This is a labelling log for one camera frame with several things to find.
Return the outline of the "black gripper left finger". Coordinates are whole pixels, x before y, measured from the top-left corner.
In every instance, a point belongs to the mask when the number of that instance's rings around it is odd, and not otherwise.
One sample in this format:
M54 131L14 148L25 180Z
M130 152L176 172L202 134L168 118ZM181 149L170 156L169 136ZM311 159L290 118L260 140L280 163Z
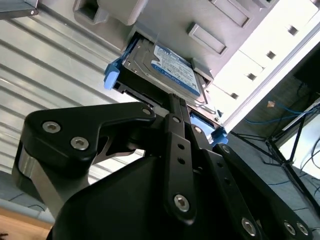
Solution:
M191 225L197 214L192 144L180 97L164 99L160 115L142 102L40 110L23 125L14 161L19 187L39 198L55 219L78 192L146 158L163 162L163 203Z

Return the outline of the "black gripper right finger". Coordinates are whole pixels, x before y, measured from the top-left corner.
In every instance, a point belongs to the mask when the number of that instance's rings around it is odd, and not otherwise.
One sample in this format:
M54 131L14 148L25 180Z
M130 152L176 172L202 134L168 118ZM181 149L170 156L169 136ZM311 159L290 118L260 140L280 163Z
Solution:
M313 231L230 147L209 145L178 100L193 152L222 199L236 240L312 240Z

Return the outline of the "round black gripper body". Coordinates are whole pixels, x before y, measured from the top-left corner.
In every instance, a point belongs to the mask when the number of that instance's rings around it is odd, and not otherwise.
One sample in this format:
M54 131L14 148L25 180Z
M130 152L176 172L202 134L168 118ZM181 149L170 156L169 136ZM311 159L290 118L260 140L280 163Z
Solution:
M192 225L174 219L163 201L164 164L131 163L71 197L52 229L54 240L238 240L209 177L193 172L197 214Z

